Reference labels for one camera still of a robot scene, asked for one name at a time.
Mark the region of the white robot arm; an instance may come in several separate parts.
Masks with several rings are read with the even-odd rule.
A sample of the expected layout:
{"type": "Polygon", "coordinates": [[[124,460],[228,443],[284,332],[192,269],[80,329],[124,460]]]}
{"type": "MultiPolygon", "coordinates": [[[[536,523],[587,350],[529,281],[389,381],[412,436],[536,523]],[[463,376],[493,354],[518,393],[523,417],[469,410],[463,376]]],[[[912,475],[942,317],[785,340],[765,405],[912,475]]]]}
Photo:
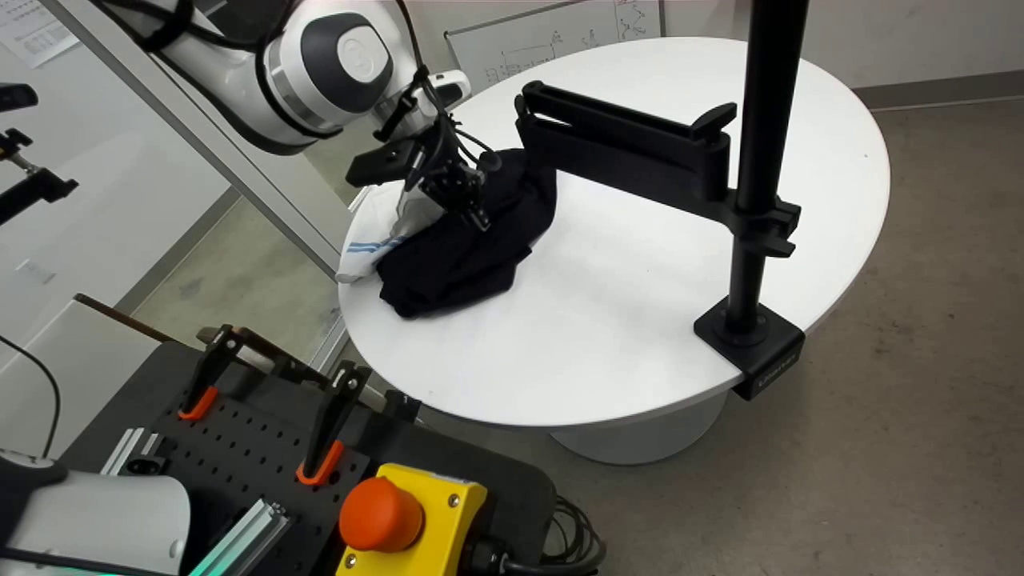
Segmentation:
{"type": "Polygon", "coordinates": [[[185,77],[238,135],[269,153],[299,153],[374,122],[351,184],[399,181],[488,229],[491,161],[462,146],[451,108],[469,94],[462,70],[422,61],[409,10],[385,0],[290,0],[254,40],[222,32],[195,0],[93,0],[148,55],[185,77]]]}

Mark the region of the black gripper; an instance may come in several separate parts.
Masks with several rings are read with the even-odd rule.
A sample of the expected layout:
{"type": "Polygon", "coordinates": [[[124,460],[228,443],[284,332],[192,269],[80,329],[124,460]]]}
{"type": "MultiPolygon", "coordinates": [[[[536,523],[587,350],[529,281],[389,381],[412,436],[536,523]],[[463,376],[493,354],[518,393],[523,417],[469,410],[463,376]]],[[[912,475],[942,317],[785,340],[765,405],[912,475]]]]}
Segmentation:
{"type": "Polygon", "coordinates": [[[480,197],[480,177],[498,177],[504,157],[469,135],[459,138],[451,108],[467,94],[469,80],[463,70],[429,73],[420,67],[374,131],[378,146],[350,164],[347,181],[402,181],[408,192],[420,188],[440,204],[454,204],[473,229],[488,229],[491,211],[480,197]]]}

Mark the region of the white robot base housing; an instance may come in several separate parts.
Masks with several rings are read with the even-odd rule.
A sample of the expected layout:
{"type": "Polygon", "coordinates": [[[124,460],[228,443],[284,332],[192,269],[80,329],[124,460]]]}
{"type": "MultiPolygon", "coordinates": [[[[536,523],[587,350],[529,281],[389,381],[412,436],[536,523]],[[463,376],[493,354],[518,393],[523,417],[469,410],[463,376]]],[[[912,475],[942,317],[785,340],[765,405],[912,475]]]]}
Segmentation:
{"type": "Polygon", "coordinates": [[[190,531],[192,501],[173,475],[109,475],[0,453],[0,554],[8,558],[175,576],[190,531]]]}

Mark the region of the black clamp-on stand with arm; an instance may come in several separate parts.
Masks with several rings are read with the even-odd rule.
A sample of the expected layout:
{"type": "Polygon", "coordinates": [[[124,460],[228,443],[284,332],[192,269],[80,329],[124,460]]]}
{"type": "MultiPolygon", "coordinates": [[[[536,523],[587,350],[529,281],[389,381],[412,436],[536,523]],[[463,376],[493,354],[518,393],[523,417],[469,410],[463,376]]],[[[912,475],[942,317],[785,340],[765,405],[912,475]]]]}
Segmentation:
{"type": "Polygon", "coordinates": [[[694,321],[754,401],[803,350],[808,332],[763,300],[765,258],[787,258],[800,208],[778,195],[811,0],[754,0],[742,102],[692,124],[545,80],[515,93],[515,129],[542,172],[572,172],[732,233],[731,292],[694,321]]]}

